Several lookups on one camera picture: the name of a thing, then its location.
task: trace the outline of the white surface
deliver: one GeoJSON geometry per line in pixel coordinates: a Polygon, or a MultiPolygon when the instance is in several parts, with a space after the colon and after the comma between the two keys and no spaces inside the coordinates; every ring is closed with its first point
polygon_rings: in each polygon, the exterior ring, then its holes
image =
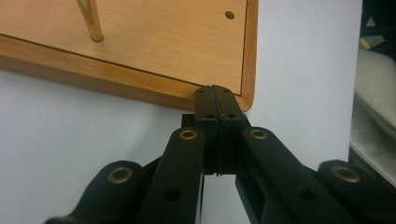
{"type": "Polygon", "coordinates": [[[350,146],[396,188],[396,139],[385,133],[357,100],[353,108],[350,146]]]}
{"type": "MultiPolygon", "coordinates": [[[[260,1],[251,123],[303,164],[347,158],[361,1],[260,1]]],[[[161,156],[183,111],[0,71],[0,223],[64,216],[110,162],[161,156]]],[[[205,179],[202,223],[248,223],[233,176],[205,179]]]]}

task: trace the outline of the orange wooden board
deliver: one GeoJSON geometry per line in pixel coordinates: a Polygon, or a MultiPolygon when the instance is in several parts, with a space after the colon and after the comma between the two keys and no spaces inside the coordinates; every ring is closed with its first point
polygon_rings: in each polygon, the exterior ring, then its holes
{"type": "Polygon", "coordinates": [[[97,0],[92,42],[75,1],[0,3],[0,68],[192,110],[203,85],[254,92],[257,1],[97,0]],[[233,20],[225,12],[234,14],[233,20]]]}

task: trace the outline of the screw hole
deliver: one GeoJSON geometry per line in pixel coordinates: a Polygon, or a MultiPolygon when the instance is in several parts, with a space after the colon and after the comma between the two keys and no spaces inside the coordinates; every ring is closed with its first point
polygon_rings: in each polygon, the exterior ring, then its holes
{"type": "Polygon", "coordinates": [[[125,166],[114,168],[107,176],[107,180],[112,184],[122,184],[132,176],[132,170],[125,166]]]}
{"type": "Polygon", "coordinates": [[[194,139],[198,134],[195,131],[185,130],[179,134],[183,139],[194,139]]]}
{"type": "Polygon", "coordinates": [[[264,139],[268,136],[268,134],[261,130],[252,130],[252,131],[250,131],[250,136],[257,138],[257,139],[264,139]]]}
{"type": "Polygon", "coordinates": [[[235,18],[235,15],[231,11],[226,11],[225,17],[227,17],[228,20],[233,20],[235,18]]]}
{"type": "Polygon", "coordinates": [[[169,203],[173,203],[180,198],[180,191],[178,189],[167,189],[163,193],[163,199],[169,203]]]}
{"type": "Polygon", "coordinates": [[[332,167],[332,173],[349,183],[358,183],[361,181],[361,177],[355,171],[343,165],[334,165],[334,167],[332,167]]]}

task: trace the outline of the wooden board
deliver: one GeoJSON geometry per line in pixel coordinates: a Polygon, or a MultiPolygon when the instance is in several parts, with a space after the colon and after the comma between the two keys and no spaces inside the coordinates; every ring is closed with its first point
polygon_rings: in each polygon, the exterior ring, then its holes
{"type": "Polygon", "coordinates": [[[0,68],[193,110],[220,85],[253,102],[257,0],[97,0],[95,43],[75,1],[0,3],[0,68]],[[233,20],[225,16],[234,14],[233,20]]]}

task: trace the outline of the wood grain surface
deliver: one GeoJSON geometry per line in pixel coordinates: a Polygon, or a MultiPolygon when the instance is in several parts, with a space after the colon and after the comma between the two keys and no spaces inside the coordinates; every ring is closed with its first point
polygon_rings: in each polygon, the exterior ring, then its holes
{"type": "Polygon", "coordinates": [[[257,4],[98,0],[105,40],[95,43],[74,1],[5,1],[0,68],[188,110],[195,89],[220,85],[248,110],[257,4]]]}

